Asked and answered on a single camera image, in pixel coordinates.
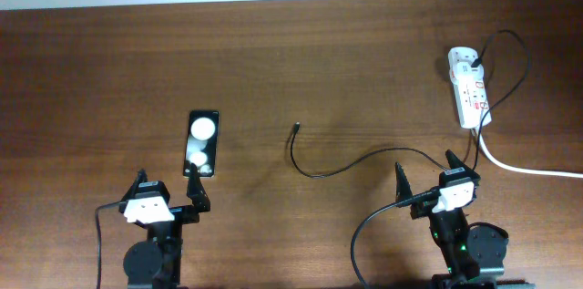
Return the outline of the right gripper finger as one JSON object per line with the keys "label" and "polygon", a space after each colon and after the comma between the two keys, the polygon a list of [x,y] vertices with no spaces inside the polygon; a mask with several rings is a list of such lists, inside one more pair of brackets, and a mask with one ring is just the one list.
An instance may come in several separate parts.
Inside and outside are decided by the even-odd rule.
{"label": "right gripper finger", "polygon": [[451,150],[445,152],[445,157],[450,166],[450,170],[445,172],[449,178],[478,180],[479,175],[463,163]]}
{"label": "right gripper finger", "polygon": [[413,198],[413,193],[402,165],[399,162],[396,162],[394,168],[396,178],[395,202],[398,207],[404,207],[410,204],[411,199]]}

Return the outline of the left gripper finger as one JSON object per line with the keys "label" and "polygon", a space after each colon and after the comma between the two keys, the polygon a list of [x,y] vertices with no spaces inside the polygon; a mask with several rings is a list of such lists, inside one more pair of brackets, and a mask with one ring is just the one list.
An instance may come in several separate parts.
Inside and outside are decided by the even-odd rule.
{"label": "left gripper finger", "polygon": [[133,200],[136,196],[138,191],[138,187],[141,183],[147,182],[148,176],[144,169],[138,171],[138,175],[136,179],[133,181],[132,185],[129,187],[128,191],[122,196],[121,202],[127,202],[129,200]]}
{"label": "left gripper finger", "polygon": [[191,200],[192,205],[195,207],[197,212],[210,211],[210,199],[204,190],[204,187],[202,186],[198,168],[194,163],[191,163],[189,167],[189,178],[186,195]]}

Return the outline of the black smartphone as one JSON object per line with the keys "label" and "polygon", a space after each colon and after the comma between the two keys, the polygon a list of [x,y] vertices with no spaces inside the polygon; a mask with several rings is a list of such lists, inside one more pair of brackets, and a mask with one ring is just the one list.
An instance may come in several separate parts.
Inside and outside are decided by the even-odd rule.
{"label": "black smartphone", "polygon": [[201,178],[212,178],[220,127],[220,113],[212,109],[194,109],[189,113],[183,162],[183,176],[188,178],[195,168]]}

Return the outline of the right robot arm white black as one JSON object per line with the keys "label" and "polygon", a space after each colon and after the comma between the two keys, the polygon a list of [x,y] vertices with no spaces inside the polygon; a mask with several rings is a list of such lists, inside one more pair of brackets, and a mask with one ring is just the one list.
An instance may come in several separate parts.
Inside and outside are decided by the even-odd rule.
{"label": "right robot arm white black", "polygon": [[476,199],[481,180],[452,151],[445,153],[450,168],[428,191],[414,194],[400,164],[395,165],[396,202],[409,207],[412,219],[426,218],[447,274],[432,277],[431,288],[496,288],[504,274],[508,233],[487,222],[468,223],[464,207]]}

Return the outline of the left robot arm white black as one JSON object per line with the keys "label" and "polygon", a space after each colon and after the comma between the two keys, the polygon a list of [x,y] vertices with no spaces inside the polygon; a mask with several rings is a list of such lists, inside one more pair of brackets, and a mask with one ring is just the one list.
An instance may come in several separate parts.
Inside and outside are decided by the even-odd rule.
{"label": "left robot arm white black", "polygon": [[200,174],[192,165],[187,171],[188,205],[171,207],[170,194],[163,181],[149,181],[144,170],[121,199],[119,212],[127,222],[147,231],[147,239],[126,252],[123,268],[129,288],[177,288],[180,284],[182,229],[199,222],[210,211],[210,198]]}

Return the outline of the white USB plug adapter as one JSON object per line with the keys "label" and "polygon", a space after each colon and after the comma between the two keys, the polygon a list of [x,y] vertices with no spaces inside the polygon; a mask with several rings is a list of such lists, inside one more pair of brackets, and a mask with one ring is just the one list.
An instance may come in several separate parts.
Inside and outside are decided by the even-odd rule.
{"label": "white USB plug adapter", "polygon": [[449,64],[449,77],[453,84],[466,80],[481,80],[484,78],[482,65],[474,66],[478,59],[477,52],[470,47],[456,46],[447,54]]}

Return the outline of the white power strip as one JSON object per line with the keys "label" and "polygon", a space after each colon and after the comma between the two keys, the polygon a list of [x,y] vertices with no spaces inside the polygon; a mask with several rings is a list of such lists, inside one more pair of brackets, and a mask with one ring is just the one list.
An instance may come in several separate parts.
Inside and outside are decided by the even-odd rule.
{"label": "white power strip", "polygon": [[453,84],[453,90],[462,129],[478,130],[492,121],[484,79],[460,81]]}

